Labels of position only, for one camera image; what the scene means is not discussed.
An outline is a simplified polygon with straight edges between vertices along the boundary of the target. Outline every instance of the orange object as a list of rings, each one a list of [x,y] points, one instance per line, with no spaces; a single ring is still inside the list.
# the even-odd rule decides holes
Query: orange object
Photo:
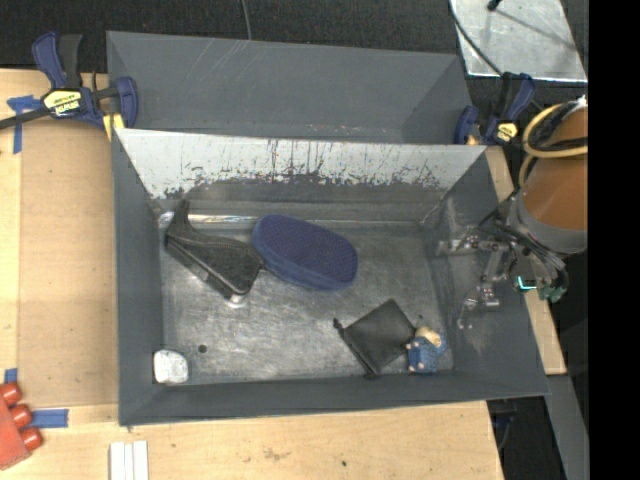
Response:
[[[15,382],[0,385],[0,470],[7,469],[26,459],[42,444],[42,435],[35,427],[24,428],[31,423],[29,408],[16,405],[22,398]]]

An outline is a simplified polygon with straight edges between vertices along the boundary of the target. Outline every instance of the small toy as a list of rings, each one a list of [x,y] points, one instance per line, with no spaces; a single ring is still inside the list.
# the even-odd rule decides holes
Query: small toy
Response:
[[[444,335],[430,327],[419,327],[406,344],[411,373],[432,374],[438,370],[438,358],[447,349]]]
[[[0,470],[26,459],[42,444],[36,427],[28,427],[33,416],[29,407],[18,404],[22,391],[16,382],[0,384]]]

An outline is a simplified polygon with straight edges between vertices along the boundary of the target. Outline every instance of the yellow label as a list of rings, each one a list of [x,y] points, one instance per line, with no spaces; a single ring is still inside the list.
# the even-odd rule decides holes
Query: yellow label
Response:
[[[509,142],[518,134],[518,128],[513,123],[501,123],[498,125],[498,138]]]
[[[42,100],[44,106],[53,110],[56,115],[80,108],[82,94],[78,91],[53,91]]]

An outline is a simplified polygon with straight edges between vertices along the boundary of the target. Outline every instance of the scratched metal surface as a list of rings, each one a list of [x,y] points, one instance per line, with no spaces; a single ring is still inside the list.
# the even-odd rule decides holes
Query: scratched metal surface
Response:
[[[355,143],[118,130],[152,198],[224,181],[448,190],[484,146]]]
[[[419,224],[341,221],[339,214],[315,222],[347,238],[358,252],[356,281],[345,290],[299,287],[263,270],[243,304],[234,307],[161,247],[166,346],[187,358],[190,383],[362,375],[333,318],[347,326],[389,298],[414,325],[444,329]],[[249,242],[252,224],[245,219],[199,228]],[[452,366],[448,351],[439,367]],[[384,373],[402,371],[404,357]]]
[[[136,129],[118,135],[157,217],[164,346],[185,355],[189,383],[361,375],[333,319],[347,326],[390,298],[415,326],[447,332],[448,308],[438,302],[432,272],[446,265],[431,261],[433,237],[422,222],[484,147]],[[334,230],[356,248],[356,281],[322,292],[263,270],[242,306],[233,307],[164,248],[182,197],[192,201],[196,228],[245,242],[267,213]],[[453,365],[450,350],[440,368]],[[402,371],[403,357],[384,373]]]

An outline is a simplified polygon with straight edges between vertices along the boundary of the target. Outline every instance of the white metal plate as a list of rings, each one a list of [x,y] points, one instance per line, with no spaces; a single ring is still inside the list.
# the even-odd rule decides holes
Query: white metal plate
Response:
[[[538,80],[586,82],[560,0],[451,0],[462,27],[501,71],[527,73]],[[498,76],[458,29],[467,73]]]

